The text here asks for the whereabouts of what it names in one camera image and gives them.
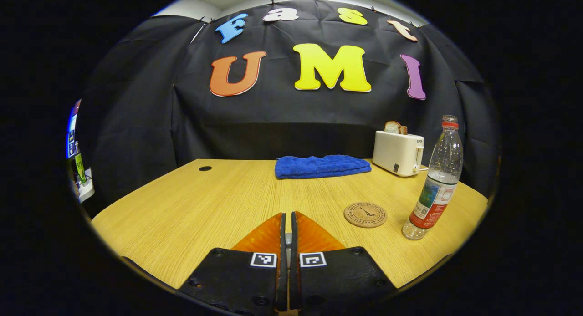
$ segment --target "cork coaster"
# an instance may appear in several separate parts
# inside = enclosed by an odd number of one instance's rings
[[[370,229],[384,224],[387,221],[387,212],[376,204],[358,202],[346,207],[344,218],[352,225]]]

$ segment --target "wooden table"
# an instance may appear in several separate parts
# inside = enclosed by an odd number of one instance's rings
[[[435,227],[418,241],[401,228],[427,171],[401,178],[374,165],[342,177],[277,179],[275,160],[198,159],[108,206],[92,220],[102,239],[158,279],[179,288],[210,249],[231,248],[267,218],[285,212],[286,231],[299,211],[347,248],[362,246],[396,287],[455,252],[474,230],[487,199],[460,183]],[[209,171],[200,167],[211,166]],[[343,211],[355,202],[385,208],[388,220],[356,227]]]

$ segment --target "toaster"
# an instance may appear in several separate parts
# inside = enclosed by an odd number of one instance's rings
[[[374,138],[373,163],[399,175],[416,175],[421,167],[425,138],[377,131]]]

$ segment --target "yellow letter m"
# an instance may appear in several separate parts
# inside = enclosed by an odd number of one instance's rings
[[[315,78],[318,71],[328,88],[334,88],[340,73],[344,79],[340,87],[346,91],[370,92],[366,81],[363,59],[364,50],[358,46],[341,46],[331,59],[318,44],[298,44],[293,50],[300,53],[300,80],[295,83],[298,90],[317,90],[320,81]]]

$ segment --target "blue towel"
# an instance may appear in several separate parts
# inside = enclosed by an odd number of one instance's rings
[[[371,171],[370,163],[340,154],[324,158],[287,156],[279,158],[275,162],[275,176],[279,179],[333,177],[369,171]]]

